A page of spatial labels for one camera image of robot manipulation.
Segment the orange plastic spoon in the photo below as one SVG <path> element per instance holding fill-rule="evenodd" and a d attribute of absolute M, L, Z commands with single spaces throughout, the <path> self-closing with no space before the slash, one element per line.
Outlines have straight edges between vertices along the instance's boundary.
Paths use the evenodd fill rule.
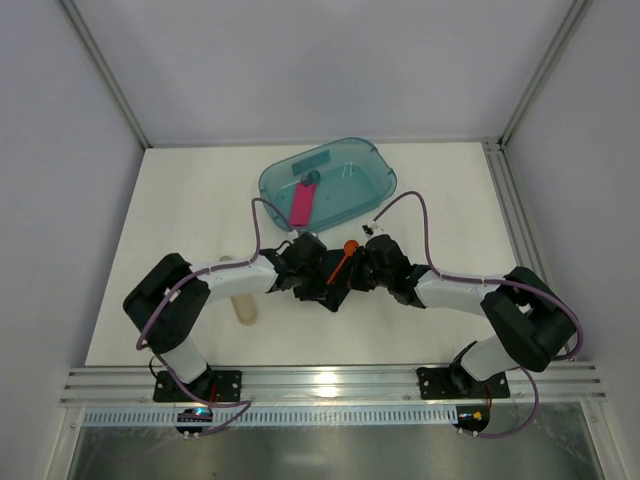
<path fill-rule="evenodd" d="M 356 253 L 357 249 L 360 247 L 359 243 L 356 240 L 348 240 L 343 246 L 343 256 L 331 275 L 329 276 L 326 284 L 332 285 L 335 282 L 336 277 L 342 270 L 344 264 Z"/>

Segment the black paper napkin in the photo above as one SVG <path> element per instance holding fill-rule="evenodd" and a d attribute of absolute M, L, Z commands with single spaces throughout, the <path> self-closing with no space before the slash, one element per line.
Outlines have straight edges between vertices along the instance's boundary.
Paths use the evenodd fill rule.
<path fill-rule="evenodd" d="M 332 313 L 337 312 L 350 292 L 352 261 L 346 260 L 333 281 L 329 280 L 343 258 L 343 250 L 329 250 L 313 274 L 293 289 L 294 296 L 300 301 L 316 302 Z"/>

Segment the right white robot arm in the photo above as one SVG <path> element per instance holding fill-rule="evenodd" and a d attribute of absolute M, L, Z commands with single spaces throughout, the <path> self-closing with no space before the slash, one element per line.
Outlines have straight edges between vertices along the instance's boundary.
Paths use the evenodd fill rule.
<path fill-rule="evenodd" d="M 387 234 L 354 250 L 348 285 L 385 288 L 405 306 L 440 308 L 485 318 L 494 335 L 474 341 L 449 364 L 444 386 L 454 395 L 480 393 L 489 379 L 515 368 L 544 371 L 570 338 L 575 317 L 534 274 L 516 267 L 503 277 L 460 277 L 413 264 Z"/>

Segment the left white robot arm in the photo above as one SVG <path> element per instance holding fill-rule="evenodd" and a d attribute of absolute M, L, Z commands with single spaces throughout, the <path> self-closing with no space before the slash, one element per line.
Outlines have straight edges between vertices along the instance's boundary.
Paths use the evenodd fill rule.
<path fill-rule="evenodd" d="M 123 310 L 139 331 L 136 349 L 149 349 L 189 398 L 213 387 L 213 371 L 191 331 L 204 307 L 235 296 L 292 290 L 314 283 L 328 249 L 304 233 L 286 248 L 260 248 L 246 260 L 227 260 L 196 269 L 171 253 L 125 297 Z"/>

